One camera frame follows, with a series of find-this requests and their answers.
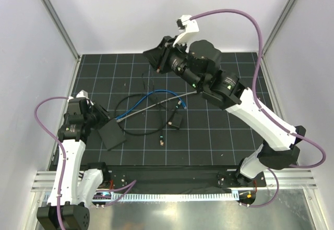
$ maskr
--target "white cable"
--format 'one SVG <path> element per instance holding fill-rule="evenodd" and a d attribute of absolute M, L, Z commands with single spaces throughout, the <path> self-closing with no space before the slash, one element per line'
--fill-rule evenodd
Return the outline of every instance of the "white cable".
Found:
<path fill-rule="evenodd" d="M 131 113 L 131 114 L 129 114 L 129 115 L 123 117 L 123 118 L 120 118 L 120 119 L 117 120 L 117 122 L 119 123 L 119 122 L 121 122 L 122 120 L 124 120 L 124 119 L 126 119 L 126 118 L 129 118 L 130 116 L 133 116 L 133 115 L 135 115 L 135 114 L 138 114 L 138 113 L 140 113 L 140 112 L 143 112 L 143 111 L 145 111 L 145 110 L 147 110 L 147 109 L 150 109 L 150 108 L 152 108 L 152 107 L 154 107 L 154 106 L 156 106 L 156 105 L 159 105 L 159 104 L 161 104 L 161 103 L 164 103 L 164 102 L 167 102 L 167 101 L 170 101 L 170 100 L 173 100 L 173 99 L 177 99 L 177 98 L 180 98 L 180 97 L 183 97 L 183 96 L 186 96 L 186 95 L 194 94 L 194 93 L 197 93 L 197 91 L 190 92 L 190 93 L 184 93 L 184 94 L 181 94 L 181 95 L 179 95 L 179 96 L 173 96 L 173 97 L 168 98 L 168 99 L 166 99 L 166 100 L 160 101 L 160 102 L 158 102 L 158 103 L 156 103 L 156 104 L 153 104 L 153 105 L 151 105 L 151 106 L 148 106 L 147 108 L 143 108 L 142 110 L 139 110 L 139 111 L 136 111 L 136 112 L 134 112 L 134 113 Z"/>

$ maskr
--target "reflective metal surface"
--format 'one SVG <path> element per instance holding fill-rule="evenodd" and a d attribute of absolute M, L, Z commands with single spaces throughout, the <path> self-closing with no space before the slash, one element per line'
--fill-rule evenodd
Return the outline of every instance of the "reflective metal surface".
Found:
<path fill-rule="evenodd" d="M 258 191 L 257 203 L 274 191 Z M 240 207 L 234 201 L 119 203 L 91 209 L 89 230 L 315 229 L 303 190 L 282 190 L 270 205 Z"/>

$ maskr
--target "blue cable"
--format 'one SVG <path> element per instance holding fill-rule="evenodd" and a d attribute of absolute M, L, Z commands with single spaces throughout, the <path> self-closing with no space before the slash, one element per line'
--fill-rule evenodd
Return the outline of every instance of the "blue cable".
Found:
<path fill-rule="evenodd" d="M 174 93 L 173 91 L 170 90 L 164 90 L 164 89 L 157 89 L 154 90 L 152 92 L 149 92 L 148 94 L 146 94 L 143 98 L 141 98 L 133 107 L 131 107 L 128 111 L 126 111 L 124 114 L 119 115 L 118 117 L 116 117 L 116 120 L 121 119 L 122 117 L 124 117 L 125 115 L 127 115 L 128 113 L 130 113 L 133 109 L 135 109 L 143 100 L 145 100 L 148 96 L 150 96 L 153 93 L 159 93 L 159 92 L 164 92 L 164 93 L 171 93 L 174 96 L 178 96 L 178 94 Z M 181 99 L 181 97 L 178 98 L 181 101 L 182 107 L 184 109 L 187 108 L 186 103 Z"/>

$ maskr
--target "tiled surface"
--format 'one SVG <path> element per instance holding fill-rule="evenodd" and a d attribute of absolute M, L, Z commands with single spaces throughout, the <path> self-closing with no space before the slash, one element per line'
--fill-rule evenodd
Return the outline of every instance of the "tiled surface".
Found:
<path fill-rule="evenodd" d="M 223 53 L 221 68 L 235 72 L 248 84 L 252 83 L 255 69 L 255 53 Z M 169 89 L 182 94 L 192 88 L 173 73 L 158 75 L 151 72 L 148 79 L 149 64 L 141 54 L 85 55 L 73 95 L 84 89 L 89 97 L 98 101 L 113 115 L 120 99 L 144 90 L 144 82 L 150 88 Z M 258 97 L 272 109 L 263 74 L 257 80 Z M 158 94 L 159 99 L 169 97 Z M 131 98 L 119 106 L 119 113 L 125 112 L 138 101 Z M 127 141 L 114 150 L 107 151 L 99 136 L 92 132 L 83 154 L 82 164 L 104 161 L 107 165 L 238 165 L 260 146 L 262 138 L 243 121 L 208 104 L 199 95 L 184 98 L 187 110 L 179 110 L 183 115 L 180 130 L 164 129 L 165 145 L 159 144 L 159 133 L 148 136 L 126 135 Z M 138 109 L 150 102 L 143 102 Z M 160 125 L 157 108 L 140 113 L 126 120 L 126 129 L 135 132 L 150 131 Z"/>

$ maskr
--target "white wall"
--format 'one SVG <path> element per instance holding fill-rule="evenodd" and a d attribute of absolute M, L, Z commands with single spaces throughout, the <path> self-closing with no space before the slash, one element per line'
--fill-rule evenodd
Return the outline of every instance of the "white wall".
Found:
<path fill-rule="evenodd" d="M 219 8 L 250 13 L 265 39 L 287 0 L 51 0 L 79 53 L 142 52 L 165 35 L 178 34 L 175 20 Z M 200 35 L 223 51 L 257 49 L 252 24 L 237 15 L 199 20 Z"/>
<path fill-rule="evenodd" d="M 0 0 L 0 229 L 23 229 L 37 170 L 45 170 L 53 140 L 34 121 L 36 104 L 66 96 L 75 60 L 40 0 Z M 62 101 L 41 119 L 57 132 Z"/>
<path fill-rule="evenodd" d="M 288 122 L 326 149 L 327 161 L 313 170 L 328 220 L 334 223 L 334 0 L 298 0 L 266 56 Z M 301 144 L 300 164 L 320 160 Z"/>

